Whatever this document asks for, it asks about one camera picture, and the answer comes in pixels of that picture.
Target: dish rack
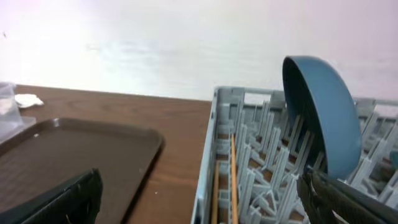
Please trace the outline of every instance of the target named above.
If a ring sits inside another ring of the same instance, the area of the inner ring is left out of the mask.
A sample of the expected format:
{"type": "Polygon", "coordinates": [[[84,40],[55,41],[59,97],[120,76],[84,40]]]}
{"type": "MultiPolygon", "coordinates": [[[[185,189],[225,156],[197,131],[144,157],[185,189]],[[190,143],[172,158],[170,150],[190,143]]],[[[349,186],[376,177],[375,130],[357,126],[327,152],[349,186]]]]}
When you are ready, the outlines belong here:
{"type": "MultiPolygon", "coordinates": [[[[394,114],[398,101],[357,98],[354,103],[363,150],[357,168],[341,181],[397,209],[398,172],[390,153],[398,151],[394,114]]],[[[217,88],[191,224],[233,223],[232,139],[236,148],[239,223],[309,223],[297,195],[296,180],[306,166],[316,133],[302,130],[302,125],[300,116],[288,117],[283,91],[217,88]],[[211,221],[214,212],[216,220],[211,221]]],[[[312,168],[325,170],[324,152],[315,157],[312,168]]]]}

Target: blue bowl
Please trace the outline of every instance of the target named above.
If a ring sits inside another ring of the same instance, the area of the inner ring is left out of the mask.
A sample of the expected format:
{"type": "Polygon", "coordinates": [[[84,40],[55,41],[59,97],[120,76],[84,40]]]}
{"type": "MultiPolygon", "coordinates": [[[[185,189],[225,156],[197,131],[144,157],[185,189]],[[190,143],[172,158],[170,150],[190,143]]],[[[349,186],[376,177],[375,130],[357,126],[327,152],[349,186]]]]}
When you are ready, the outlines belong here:
{"type": "Polygon", "coordinates": [[[284,60],[283,81],[289,117],[303,116],[305,127],[315,133],[311,154],[325,151],[329,178],[347,178],[358,165],[362,141],[343,80],[319,58],[293,56],[284,60]]]}

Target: wooden table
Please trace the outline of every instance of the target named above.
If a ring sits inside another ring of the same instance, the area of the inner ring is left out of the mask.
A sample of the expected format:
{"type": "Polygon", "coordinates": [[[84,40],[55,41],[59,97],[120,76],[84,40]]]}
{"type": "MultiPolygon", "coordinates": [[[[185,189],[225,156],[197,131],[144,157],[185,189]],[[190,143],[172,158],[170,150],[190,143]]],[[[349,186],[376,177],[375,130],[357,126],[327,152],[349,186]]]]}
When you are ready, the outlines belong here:
{"type": "Polygon", "coordinates": [[[205,143],[210,102],[18,86],[45,105],[22,110],[37,122],[79,118],[135,124],[158,130],[165,147],[129,223],[189,223],[205,143]]]}

